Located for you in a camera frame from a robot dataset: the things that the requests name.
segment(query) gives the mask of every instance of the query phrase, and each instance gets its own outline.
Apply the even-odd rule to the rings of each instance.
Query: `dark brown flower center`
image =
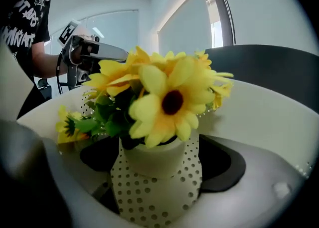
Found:
[[[165,98],[163,99],[163,102],[161,103],[161,106],[165,114],[168,114],[168,115],[176,114],[182,105],[183,105],[183,96],[178,90],[170,91],[165,96]]]

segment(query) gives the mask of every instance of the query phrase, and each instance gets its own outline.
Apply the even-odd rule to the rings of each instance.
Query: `flower pot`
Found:
[[[124,154],[131,169],[136,173],[158,179],[174,176],[183,159],[185,143],[179,138],[166,145],[146,148],[139,144],[131,150],[124,149]]]

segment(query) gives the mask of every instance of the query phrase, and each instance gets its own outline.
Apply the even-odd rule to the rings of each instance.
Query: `perforated white panel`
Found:
[[[131,171],[120,145],[111,171],[114,195],[120,215],[144,227],[166,227],[195,203],[202,180],[198,158],[198,133],[186,144],[177,174],[166,180],[147,178]]]

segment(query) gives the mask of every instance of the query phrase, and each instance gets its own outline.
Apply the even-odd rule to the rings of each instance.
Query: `flower bouquet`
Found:
[[[198,127],[197,115],[221,107],[233,86],[226,78],[233,75],[211,70],[204,51],[193,56],[170,51],[162,57],[137,46],[125,64],[101,60],[99,65],[100,73],[83,83],[91,87],[84,94],[91,114],[61,107],[58,144],[95,142],[105,134],[119,137],[131,167],[146,176],[154,176],[159,167],[158,177],[174,174],[183,142]]]

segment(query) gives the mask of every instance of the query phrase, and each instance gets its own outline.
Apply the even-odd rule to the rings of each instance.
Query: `black cable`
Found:
[[[56,76],[56,81],[58,83],[58,89],[60,94],[63,93],[62,86],[60,85],[60,80],[59,80],[61,59],[62,59],[62,51],[60,52],[60,55],[58,57],[58,62],[56,64],[56,69],[55,69],[55,76]]]

